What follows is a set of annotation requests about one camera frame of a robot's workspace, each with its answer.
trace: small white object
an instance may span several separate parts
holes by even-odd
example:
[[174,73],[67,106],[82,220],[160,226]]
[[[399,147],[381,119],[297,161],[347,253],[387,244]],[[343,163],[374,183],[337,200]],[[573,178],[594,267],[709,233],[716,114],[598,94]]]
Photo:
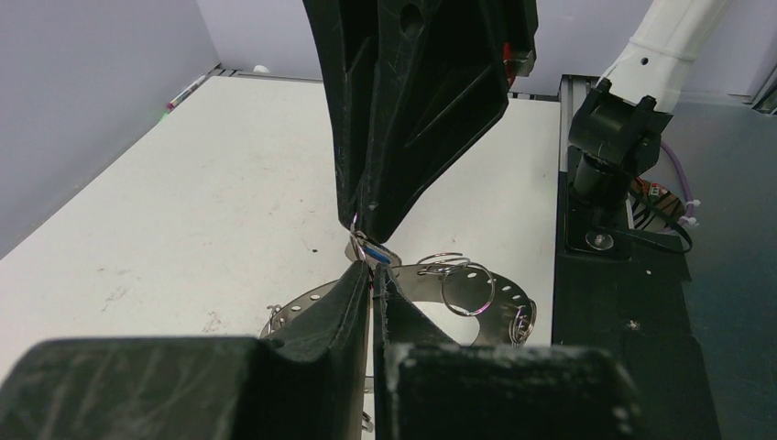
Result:
[[686,217],[683,215],[680,217],[680,220],[685,220],[685,222],[688,223],[689,226],[699,226],[698,220],[696,220],[696,217]]

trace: gray wall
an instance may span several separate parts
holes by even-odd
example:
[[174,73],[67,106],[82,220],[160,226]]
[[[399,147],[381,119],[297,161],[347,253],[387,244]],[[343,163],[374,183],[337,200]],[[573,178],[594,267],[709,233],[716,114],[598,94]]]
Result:
[[217,62],[194,0],[0,1],[0,258]]
[[[225,67],[267,66],[280,76],[320,78],[302,0],[197,0]],[[634,33],[651,0],[537,0],[538,59],[514,90],[556,94],[562,74],[601,74]],[[688,91],[749,94],[777,55],[775,0],[731,0],[704,49]],[[762,61],[770,58],[762,66]]]

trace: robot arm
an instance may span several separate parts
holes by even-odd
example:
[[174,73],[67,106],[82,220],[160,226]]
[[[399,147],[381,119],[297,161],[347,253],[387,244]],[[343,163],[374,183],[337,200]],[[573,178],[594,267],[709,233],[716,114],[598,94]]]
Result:
[[699,51],[726,12],[728,0],[655,0],[640,27],[603,78],[610,93],[634,104],[656,100],[671,113]]
[[575,113],[570,143],[583,152],[572,195],[591,229],[613,225],[629,184],[655,165],[688,73],[728,0],[654,0],[637,32]]

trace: black mount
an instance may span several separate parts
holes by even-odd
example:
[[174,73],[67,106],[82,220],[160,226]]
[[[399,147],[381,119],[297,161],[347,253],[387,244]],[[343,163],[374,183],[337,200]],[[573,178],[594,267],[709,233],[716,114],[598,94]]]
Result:
[[631,180],[649,170],[659,157],[661,133],[672,115],[653,110],[644,96],[636,105],[624,101],[602,80],[591,89],[569,129],[569,203],[565,222],[569,248],[627,259],[630,242],[612,237],[613,246],[596,248],[590,234],[598,228],[626,229],[624,202]]

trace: metal key ring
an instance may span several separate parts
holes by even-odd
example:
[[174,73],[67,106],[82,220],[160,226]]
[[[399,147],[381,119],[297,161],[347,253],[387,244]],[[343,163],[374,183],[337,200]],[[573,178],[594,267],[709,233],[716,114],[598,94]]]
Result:
[[[443,275],[443,279],[440,282],[440,295],[443,297],[443,304],[445,304],[445,307],[448,308],[451,312],[454,314],[457,314],[459,316],[464,317],[471,317],[471,316],[478,316],[479,314],[483,313],[488,307],[491,306],[491,303],[494,302],[494,296],[497,293],[497,287],[496,287],[496,279],[494,278],[494,275],[491,273],[490,270],[486,269],[485,266],[479,263],[473,262],[470,258],[464,257],[464,254],[460,252],[443,252],[440,254],[434,254],[430,255],[429,257],[424,257],[418,260],[417,264],[429,264],[437,266],[436,269],[429,269],[425,268],[422,270],[419,270],[419,275]],[[483,270],[486,275],[488,275],[488,284],[491,286],[491,293],[488,296],[488,301],[483,304],[482,307],[479,309],[469,312],[469,311],[461,311],[458,309],[455,309],[449,302],[448,299],[445,297],[445,280],[453,273],[456,273],[458,270],[462,270],[464,268],[476,268]]]
[[461,310],[455,309],[450,303],[448,303],[448,300],[445,298],[445,280],[452,272],[446,272],[443,275],[443,280],[440,281],[440,295],[443,297],[443,304],[445,304],[445,307],[447,307],[448,310],[450,310],[451,312],[464,317],[478,316],[479,314],[485,312],[486,309],[491,306],[491,303],[494,302],[494,295],[497,293],[496,283],[495,283],[494,275],[491,273],[490,270],[486,269],[486,267],[483,266],[482,264],[470,262],[466,267],[481,269],[486,273],[486,275],[488,275],[488,279],[491,281],[489,283],[489,285],[491,286],[491,294],[488,296],[488,301],[486,301],[486,303],[483,304],[483,306],[481,306],[479,309],[473,312],[461,311]]

